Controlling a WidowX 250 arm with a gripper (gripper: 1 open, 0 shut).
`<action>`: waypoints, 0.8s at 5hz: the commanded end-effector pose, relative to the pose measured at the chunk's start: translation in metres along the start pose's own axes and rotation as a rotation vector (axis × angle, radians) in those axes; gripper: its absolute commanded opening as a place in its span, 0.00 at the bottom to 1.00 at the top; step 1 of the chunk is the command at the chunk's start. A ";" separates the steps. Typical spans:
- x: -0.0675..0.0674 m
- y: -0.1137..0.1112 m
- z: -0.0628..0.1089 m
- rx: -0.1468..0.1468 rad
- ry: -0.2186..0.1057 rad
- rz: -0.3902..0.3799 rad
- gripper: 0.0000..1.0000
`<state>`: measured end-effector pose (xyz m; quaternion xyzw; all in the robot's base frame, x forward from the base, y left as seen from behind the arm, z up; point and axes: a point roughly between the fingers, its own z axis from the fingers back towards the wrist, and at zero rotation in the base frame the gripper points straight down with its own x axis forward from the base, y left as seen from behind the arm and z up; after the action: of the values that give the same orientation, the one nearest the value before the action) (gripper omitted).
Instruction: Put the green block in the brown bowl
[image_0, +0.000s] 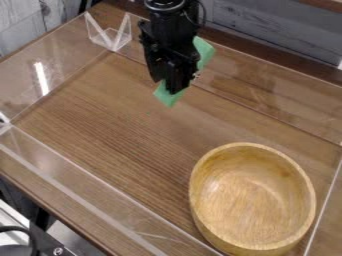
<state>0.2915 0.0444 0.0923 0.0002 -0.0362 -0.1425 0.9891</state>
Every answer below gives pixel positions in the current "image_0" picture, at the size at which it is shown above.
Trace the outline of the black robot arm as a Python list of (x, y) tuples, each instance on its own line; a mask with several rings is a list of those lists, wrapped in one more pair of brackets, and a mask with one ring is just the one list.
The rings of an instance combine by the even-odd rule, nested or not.
[(172, 95), (190, 85), (201, 54), (194, 45), (201, 0), (145, 0), (149, 20), (141, 20), (140, 41), (152, 78), (166, 83)]

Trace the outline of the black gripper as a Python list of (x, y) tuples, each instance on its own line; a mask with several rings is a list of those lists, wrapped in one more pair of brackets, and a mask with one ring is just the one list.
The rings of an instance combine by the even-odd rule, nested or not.
[(156, 82), (166, 81), (176, 95), (189, 87), (198, 71), (200, 52), (194, 45), (201, 6), (148, 6), (149, 20), (141, 20), (141, 43), (149, 72)]

